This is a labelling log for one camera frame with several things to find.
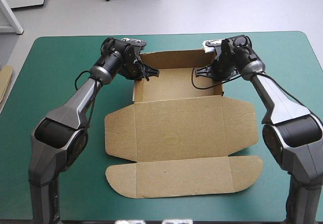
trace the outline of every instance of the wire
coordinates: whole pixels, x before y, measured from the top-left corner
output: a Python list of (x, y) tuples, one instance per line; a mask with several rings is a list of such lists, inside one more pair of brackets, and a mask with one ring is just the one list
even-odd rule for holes
[(93, 92), (93, 96), (92, 96), (92, 106), (91, 106), (91, 110), (90, 110), (90, 115), (89, 115), (89, 118), (87, 120), (87, 123), (85, 125), (85, 128), (84, 128), (84, 132), (82, 134), (82, 137), (81, 139), (83, 139), (83, 137), (85, 136), (85, 134), (87, 133), (87, 130), (90, 126), (90, 122), (91, 122), (91, 119), (92, 119), (92, 115), (93, 115), (93, 111), (94, 111), (94, 105), (95, 105), (95, 100), (96, 100), (96, 93), (97, 93), (97, 83), (99, 82), (102, 86), (102, 82), (100, 81), (100, 79), (98, 77), (96, 77), (92, 72), (90, 72), (89, 70), (85, 70), (83, 72), (81, 72), (79, 74), (79, 76), (75, 79), (75, 89), (78, 90), (78, 87), (77, 87), (77, 81), (79, 80), (79, 78), (85, 74), (85, 73), (89, 73), (91, 76), (90, 78), (91, 79), (94, 79), (95, 80), (95, 84), (94, 84), (94, 92)]
[(273, 79), (271, 76), (265, 74), (265, 73), (260, 73), (260, 72), (256, 72), (253, 73), (253, 75), (251, 76), (250, 81), (252, 80), (252, 78), (254, 77), (254, 75), (261, 75), (264, 76), (265, 78), (268, 78), (270, 80), (272, 80), (274, 82), (274, 84), (277, 85), (278, 88), (280, 88), (285, 94), (287, 94), (289, 97), (291, 97), (292, 99), (294, 99), (297, 103), (299, 103), (301, 106), (306, 107), (299, 99), (297, 99), (294, 95), (292, 95), (291, 93), (289, 93), (286, 89), (284, 89), (275, 79)]
[(194, 66), (193, 66), (193, 68), (192, 68), (191, 82), (192, 82), (192, 85), (194, 86), (194, 88), (196, 88), (196, 89), (202, 89), (202, 90), (205, 90), (205, 89), (211, 89), (211, 88), (217, 87), (217, 86), (219, 86), (219, 85), (222, 85), (222, 84), (228, 83), (228, 82), (230, 82), (230, 81), (236, 80), (236, 79), (238, 79), (238, 78), (240, 78), (240, 77), (244, 76), (244, 75), (239, 75), (239, 76), (237, 76), (237, 77), (231, 78), (231, 79), (229, 79), (229, 80), (222, 81), (221, 83), (218, 83), (218, 84), (213, 84), (213, 85), (208, 86), (208, 87), (205, 87), (205, 88), (201, 88), (201, 87), (196, 86), (196, 85), (194, 84), (194, 81), (193, 81), (193, 74), (194, 74), (194, 71), (195, 71), (195, 69), (196, 69), (197, 65), (200, 63), (201, 59), (202, 59), (205, 55), (206, 55), (206, 53), (205, 53), (205, 54), (202, 54), (202, 55), (199, 57), (199, 59), (196, 61), (195, 65), (194, 65)]
[(213, 85), (211, 85), (211, 86), (208, 86), (208, 87), (205, 87), (205, 88), (201, 88), (201, 87), (198, 87), (198, 86), (196, 86), (195, 84), (194, 84), (194, 81), (193, 81), (193, 74), (194, 74), (194, 71), (195, 71), (195, 69), (196, 69), (196, 67), (197, 67), (197, 65), (200, 63), (200, 61), (201, 61), (201, 59), (203, 58), (203, 56), (205, 56), (206, 55), (206, 53), (205, 54), (203, 54), (203, 55), (201, 55), (200, 57), (199, 57), (199, 59), (196, 61), (196, 63), (195, 63), (195, 65), (194, 65), (194, 67), (192, 68), (192, 74), (191, 74), (191, 82), (192, 82), (192, 85), (194, 86), (194, 88), (196, 88), (196, 89), (201, 89), (201, 90), (205, 90), (205, 89), (211, 89), (211, 88), (213, 88), (213, 87), (217, 87), (217, 86), (219, 86), (219, 85), (222, 85), (222, 84), (225, 84), (225, 83), (228, 83), (228, 82), (231, 82), (231, 81), (233, 81), (233, 80), (236, 80), (236, 79), (238, 79), (238, 78), (241, 78), (242, 76), (245, 76), (245, 75), (248, 75), (248, 74), (252, 74), (252, 76), (250, 77), (250, 81), (252, 81), (252, 79), (253, 79), (253, 77), (255, 76), (255, 75), (261, 75), (261, 76), (263, 76), (263, 77), (266, 77), (266, 78), (268, 78), (268, 79), (270, 79), (270, 80), (272, 80), (273, 81), (273, 83), (275, 83), (276, 85), (277, 85), (277, 87), (279, 87), (285, 94), (287, 94), (289, 97), (291, 97), (292, 99), (294, 99), (297, 103), (299, 103), (301, 106), (304, 106), (304, 107), (306, 107), (299, 99), (297, 99), (294, 95), (292, 95), (291, 93), (289, 93), (285, 88), (283, 88), (275, 79), (273, 79), (271, 76), (269, 76), (269, 75), (267, 75), (267, 74), (265, 74), (264, 72), (251, 72), (251, 73), (246, 73), (246, 74), (240, 74), (239, 76), (236, 76), (236, 77), (234, 77), (234, 78), (231, 78), (231, 79), (229, 79), (229, 80), (225, 80), (225, 81), (222, 81), (221, 83), (218, 83), (218, 84), (213, 84)]

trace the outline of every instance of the unfolded cardboard box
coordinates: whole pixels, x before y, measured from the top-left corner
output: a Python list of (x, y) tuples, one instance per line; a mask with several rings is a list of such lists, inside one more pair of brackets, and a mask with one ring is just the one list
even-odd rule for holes
[[(135, 81), (133, 101), (105, 118), (109, 155), (136, 163), (112, 165), (106, 178), (130, 198), (233, 193), (251, 186), (262, 170), (258, 156), (229, 156), (258, 141), (251, 103), (223, 97), (222, 86), (191, 85), (193, 65), (212, 53), (183, 50), (146, 53), (159, 77)], [(195, 78), (200, 87), (212, 79)]]

